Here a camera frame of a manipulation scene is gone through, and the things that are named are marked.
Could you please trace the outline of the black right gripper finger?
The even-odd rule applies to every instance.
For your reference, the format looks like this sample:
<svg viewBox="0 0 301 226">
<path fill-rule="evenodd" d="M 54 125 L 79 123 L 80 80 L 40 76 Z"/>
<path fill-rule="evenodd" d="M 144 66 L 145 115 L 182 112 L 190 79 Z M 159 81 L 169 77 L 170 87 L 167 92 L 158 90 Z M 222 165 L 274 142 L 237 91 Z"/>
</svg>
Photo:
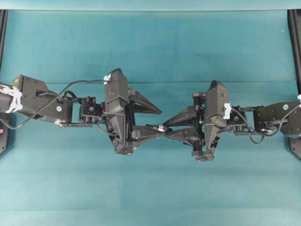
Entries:
<svg viewBox="0 0 301 226">
<path fill-rule="evenodd" d="M 168 119 L 163 123 L 167 127 L 190 126 L 200 128 L 200 108 L 199 106 L 188 106 L 179 112 L 174 117 Z"/>
<path fill-rule="evenodd" d="M 195 128 L 183 128 L 174 131 L 168 131 L 164 134 L 165 138 L 181 141 L 192 147 L 200 147 L 200 136 Z"/>
</svg>

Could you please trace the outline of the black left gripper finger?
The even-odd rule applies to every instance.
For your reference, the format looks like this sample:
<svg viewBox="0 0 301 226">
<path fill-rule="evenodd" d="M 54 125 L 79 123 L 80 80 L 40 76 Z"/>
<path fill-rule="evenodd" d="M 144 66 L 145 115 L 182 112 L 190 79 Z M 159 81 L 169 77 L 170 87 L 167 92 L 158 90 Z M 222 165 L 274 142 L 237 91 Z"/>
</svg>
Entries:
<svg viewBox="0 0 301 226">
<path fill-rule="evenodd" d="M 131 136 L 132 138 L 139 143 L 145 143 L 147 141 L 157 139 L 165 134 L 164 131 L 159 131 L 149 126 L 137 126 L 132 127 Z"/>
<path fill-rule="evenodd" d="M 162 111 L 139 91 L 128 86 L 129 100 L 134 113 L 161 114 Z"/>
</svg>

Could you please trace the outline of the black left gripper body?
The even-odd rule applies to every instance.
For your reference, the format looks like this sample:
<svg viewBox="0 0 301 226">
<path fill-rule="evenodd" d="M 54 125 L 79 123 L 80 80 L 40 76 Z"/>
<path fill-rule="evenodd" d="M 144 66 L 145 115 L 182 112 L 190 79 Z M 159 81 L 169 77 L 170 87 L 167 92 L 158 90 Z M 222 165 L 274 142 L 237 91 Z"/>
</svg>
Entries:
<svg viewBox="0 0 301 226">
<path fill-rule="evenodd" d="M 135 125 L 135 113 L 131 104 L 117 99 L 109 104 L 102 102 L 105 126 L 116 154 L 132 155 L 139 144 L 132 138 L 132 127 Z"/>
</svg>

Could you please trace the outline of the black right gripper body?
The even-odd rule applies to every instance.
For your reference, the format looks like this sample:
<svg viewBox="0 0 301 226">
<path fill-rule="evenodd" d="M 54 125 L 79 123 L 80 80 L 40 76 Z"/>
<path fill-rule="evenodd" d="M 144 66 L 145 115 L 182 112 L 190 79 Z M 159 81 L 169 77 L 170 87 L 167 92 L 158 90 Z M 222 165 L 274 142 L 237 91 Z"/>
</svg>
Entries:
<svg viewBox="0 0 301 226">
<path fill-rule="evenodd" d="M 212 161 L 221 137 L 222 129 L 227 127 L 224 119 L 224 107 L 216 101 L 209 103 L 206 93 L 193 93 L 193 138 L 192 157 L 196 161 Z"/>
</svg>

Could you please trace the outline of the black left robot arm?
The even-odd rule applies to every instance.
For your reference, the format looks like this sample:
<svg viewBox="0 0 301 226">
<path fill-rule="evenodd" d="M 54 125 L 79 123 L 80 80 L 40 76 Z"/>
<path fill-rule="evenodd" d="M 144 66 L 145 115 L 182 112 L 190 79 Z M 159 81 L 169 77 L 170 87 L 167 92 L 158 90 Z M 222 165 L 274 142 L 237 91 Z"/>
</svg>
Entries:
<svg viewBox="0 0 301 226">
<path fill-rule="evenodd" d="M 61 128 L 90 128 L 105 125 L 115 153 L 132 155 L 140 144 L 159 138 L 164 130 L 158 126 L 138 126 L 136 113 L 161 114 L 140 92 L 129 86 L 120 69 L 108 73 L 102 82 L 105 100 L 78 97 L 69 88 L 60 93 L 48 89 L 45 82 L 19 75 L 12 84 L 0 85 L 0 150 L 8 146 L 11 113 L 21 113 L 29 120 L 53 123 Z"/>
</svg>

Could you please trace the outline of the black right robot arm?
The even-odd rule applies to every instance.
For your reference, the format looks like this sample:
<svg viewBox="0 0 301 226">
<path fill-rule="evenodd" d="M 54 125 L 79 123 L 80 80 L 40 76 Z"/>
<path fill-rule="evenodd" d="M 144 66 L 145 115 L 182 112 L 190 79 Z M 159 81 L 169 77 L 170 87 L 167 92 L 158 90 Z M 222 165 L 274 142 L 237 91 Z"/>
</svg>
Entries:
<svg viewBox="0 0 301 226">
<path fill-rule="evenodd" d="M 281 132 L 289 138 L 291 151 L 301 155 L 301 103 L 279 102 L 268 106 L 231 106 L 226 92 L 193 93 L 193 105 L 163 125 L 146 125 L 134 132 L 137 141 L 165 137 L 192 146 L 197 161 L 214 160 L 214 152 L 223 132 L 236 136 L 271 137 Z"/>
</svg>

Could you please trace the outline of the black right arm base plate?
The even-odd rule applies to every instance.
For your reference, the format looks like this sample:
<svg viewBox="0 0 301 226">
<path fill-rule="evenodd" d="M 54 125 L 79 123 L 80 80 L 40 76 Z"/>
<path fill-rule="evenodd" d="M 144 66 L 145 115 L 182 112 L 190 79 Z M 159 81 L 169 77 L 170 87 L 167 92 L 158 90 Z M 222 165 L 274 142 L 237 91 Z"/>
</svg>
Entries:
<svg viewBox="0 0 301 226">
<path fill-rule="evenodd" d="M 301 138 L 289 138 L 290 151 L 301 159 Z"/>
</svg>

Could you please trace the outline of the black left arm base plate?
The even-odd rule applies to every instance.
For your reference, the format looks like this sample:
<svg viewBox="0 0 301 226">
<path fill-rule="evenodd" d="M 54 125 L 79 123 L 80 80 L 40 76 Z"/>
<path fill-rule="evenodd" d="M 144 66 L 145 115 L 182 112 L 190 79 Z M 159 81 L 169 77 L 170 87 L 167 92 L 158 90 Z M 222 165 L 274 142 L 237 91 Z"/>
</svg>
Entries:
<svg viewBox="0 0 301 226">
<path fill-rule="evenodd" d="M 0 113 L 0 118 L 10 123 L 10 116 L 7 113 Z M 0 122 L 0 154 L 3 154 L 8 145 L 9 128 Z"/>
</svg>

